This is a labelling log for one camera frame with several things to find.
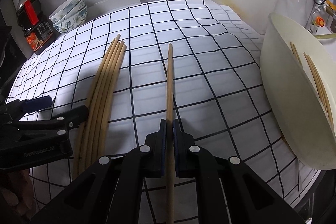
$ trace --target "orange knob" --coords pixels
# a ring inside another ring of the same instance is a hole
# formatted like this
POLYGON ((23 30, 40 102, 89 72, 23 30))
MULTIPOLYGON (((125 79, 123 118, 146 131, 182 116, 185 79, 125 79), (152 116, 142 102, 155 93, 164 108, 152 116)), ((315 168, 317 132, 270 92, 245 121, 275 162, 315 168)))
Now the orange knob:
POLYGON ((325 25, 324 19, 322 17, 320 17, 320 16, 316 17, 316 23, 320 27, 324 27, 324 25, 325 25))

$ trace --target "stacked bowls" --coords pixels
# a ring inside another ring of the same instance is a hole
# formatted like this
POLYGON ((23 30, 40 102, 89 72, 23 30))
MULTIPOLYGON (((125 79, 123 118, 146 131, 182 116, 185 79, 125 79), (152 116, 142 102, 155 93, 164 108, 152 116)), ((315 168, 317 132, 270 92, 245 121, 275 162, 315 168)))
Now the stacked bowls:
POLYGON ((86 17, 87 6, 84 0, 67 0, 49 16, 49 19, 59 33, 68 33, 82 25, 86 17))

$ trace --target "countertop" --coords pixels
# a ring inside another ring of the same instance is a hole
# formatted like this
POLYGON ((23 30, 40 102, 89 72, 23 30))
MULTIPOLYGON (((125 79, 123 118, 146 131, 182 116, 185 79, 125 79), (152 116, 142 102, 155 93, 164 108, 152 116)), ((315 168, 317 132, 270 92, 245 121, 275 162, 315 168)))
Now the countertop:
MULTIPOLYGON (((164 0, 98 17, 28 60, 8 101, 55 98, 53 107, 25 120, 49 119, 84 104, 104 52, 118 33, 127 49, 114 92, 106 155, 123 156, 158 131, 166 115, 164 65, 172 43, 175 117, 183 130, 214 156, 240 157, 292 207, 302 199, 319 171, 299 163, 282 140, 260 76, 263 38, 228 6, 164 0)), ((74 146, 76 129, 70 138, 74 146)), ((31 169, 39 209, 71 182, 72 160, 31 169)), ((164 185, 163 180, 146 179, 139 223, 165 221, 164 185)), ((175 220, 198 223, 194 180, 176 178, 175 187, 175 220)))

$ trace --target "ceramic bowl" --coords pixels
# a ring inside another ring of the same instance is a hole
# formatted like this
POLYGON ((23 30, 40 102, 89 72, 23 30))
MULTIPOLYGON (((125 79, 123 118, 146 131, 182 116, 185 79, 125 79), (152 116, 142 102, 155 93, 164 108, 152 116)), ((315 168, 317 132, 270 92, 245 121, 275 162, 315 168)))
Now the ceramic bowl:
POLYGON ((61 18, 56 23, 53 23, 53 25, 57 26, 60 23, 62 23, 63 21, 71 18, 75 13, 79 12, 80 10, 82 10, 85 6, 86 6, 85 1, 84 0, 80 0, 80 2, 70 12, 68 12, 63 18, 61 18))
POLYGON ((325 47, 294 20, 270 15, 260 57, 267 98, 280 129, 298 159, 317 170, 336 168, 336 63, 325 47), (297 50, 297 61, 290 46, 297 50), (305 53, 325 87, 332 122, 318 96, 305 53))
POLYGON ((49 16, 49 19, 54 24, 61 20, 65 15, 70 12, 81 0, 67 0, 61 4, 52 14, 49 16))
POLYGON ((86 17, 87 17, 87 7, 85 6, 82 10, 78 11, 70 18, 54 27, 59 33, 68 33, 71 30, 82 25, 85 22, 86 17))

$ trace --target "chopstick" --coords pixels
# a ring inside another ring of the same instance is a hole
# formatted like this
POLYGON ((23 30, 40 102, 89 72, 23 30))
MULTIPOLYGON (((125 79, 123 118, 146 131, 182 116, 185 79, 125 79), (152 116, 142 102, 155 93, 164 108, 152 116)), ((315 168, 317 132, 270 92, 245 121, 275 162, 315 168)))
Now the chopstick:
POLYGON ((167 151, 166 151, 166 180, 167 180, 167 216, 166 223, 174 223, 174 144, 173 144, 173 45, 168 48, 167 65, 167 151))
POLYGON ((98 115, 97 112, 98 112, 99 105, 102 99, 102 93, 104 90, 104 86, 107 80, 110 67, 118 51, 119 45, 120 43, 117 42, 117 45, 113 50, 111 58, 109 59, 109 61, 106 60, 103 71, 100 74, 100 77, 99 77, 99 80, 98 80, 98 83, 97 83, 97 86, 96 86, 96 89, 93 95, 92 103, 90 105, 90 110, 89 110, 89 117, 87 119, 87 125, 86 125, 84 136, 83 136, 84 142, 82 143, 82 153, 81 153, 81 159, 79 163, 79 173, 82 173, 90 165, 89 160, 87 160, 88 158, 90 158, 90 161, 91 161, 91 154, 92 154, 93 135, 90 134, 90 132, 92 131, 92 127, 94 127, 96 124, 97 115, 98 115))
POLYGON ((313 75, 313 78, 314 78, 314 81, 315 81, 315 85, 316 85, 316 88, 318 90, 318 95, 320 97, 320 100, 327 112, 327 115, 328 115, 328 118, 329 118, 329 121, 330 121, 330 124, 333 126, 334 122, 333 122, 333 116, 332 116, 332 112, 331 112, 331 107, 330 107, 330 103, 329 103, 329 99, 328 99, 328 96, 327 96, 327 92, 326 92, 326 89, 323 85, 323 82, 322 82, 322 79, 319 75, 319 72, 317 71, 316 67, 315 67, 315 64, 314 62, 312 61, 312 59, 310 58, 309 55, 307 55, 305 52, 303 53, 306 60, 307 60, 307 63, 309 65, 309 68, 310 68, 310 71, 313 75))
MULTIPOLYGON (((90 108, 92 97, 93 97, 93 94, 95 92, 95 89, 96 89, 97 83, 99 81, 100 75, 101 75, 101 73, 103 71, 103 68, 105 66, 105 63, 106 63, 107 60, 110 59, 110 57, 113 53, 113 50, 117 45, 117 41, 119 40, 119 38, 120 38, 120 34, 118 34, 117 37, 113 39, 112 43, 110 44, 108 50, 106 51, 106 53, 103 57, 103 60, 98 67, 97 73, 96 73, 96 75, 95 75, 95 77, 94 77, 94 79, 93 79, 93 81, 90 85, 90 89, 88 91, 88 95, 87 95, 86 101, 85 101, 85 105, 88 108, 90 108)), ((74 158, 73 158, 73 179, 75 179, 79 175, 78 167, 79 167, 81 147, 82 147, 82 142, 83 142, 84 129, 85 129, 85 122, 80 124, 79 129, 78 129, 78 133, 77 133, 76 144, 75 144, 75 153, 74 153, 74 158)))
POLYGON ((109 92, 107 93, 106 97, 106 103, 104 106, 104 111, 101 119, 101 126, 100 126, 100 134, 99 134, 99 139, 98 139, 98 149, 97 149, 97 158, 100 158, 101 156, 104 155, 104 148, 105 148, 105 139, 106 139, 106 131, 107 131, 107 126, 108 126, 108 120, 111 115, 111 105, 112 105, 112 100, 113 100, 113 91, 117 82, 117 78, 119 75, 119 69, 121 66, 121 63, 124 59, 124 54, 126 50, 126 45, 123 45, 121 49, 121 53, 118 57, 117 63, 115 65, 115 69, 113 72, 113 76, 110 82, 110 88, 109 92))
POLYGON ((91 128, 92 137, 89 139, 89 144, 91 144, 90 146, 91 150, 89 150, 89 153, 86 157, 86 168, 88 168, 92 163, 94 163, 97 160, 98 140, 99 140, 99 135, 100 135, 101 121, 102 121, 105 105, 107 104, 106 97, 109 91, 113 92, 113 89, 110 86, 111 80, 112 80, 113 75, 118 73, 118 71, 116 72, 116 64, 117 64, 117 60, 122 55, 121 53, 122 53, 123 46, 124 46, 124 41, 121 41, 119 44, 117 53, 115 54, 115 58, 113 59, 113 62, 109 68, 109 72, 108 72, 105 86, 104 86, 102 96, 101 96, 102 101, 100 105, 98 107, 96 106, 95 108, 95 114, 97 115, 97 117, 96 117, 96 123, 93 124, 91 128))
POLYGON ((299 61, 300 65, 302 66, 301 59, 299 57, 299 54, 296 50, 295 45, 292 42, 290 42, 290 45, 291 45, 291 48, 292 48, 292 52, 293 52, 294 56, 296 57, 296 60, 299 61))

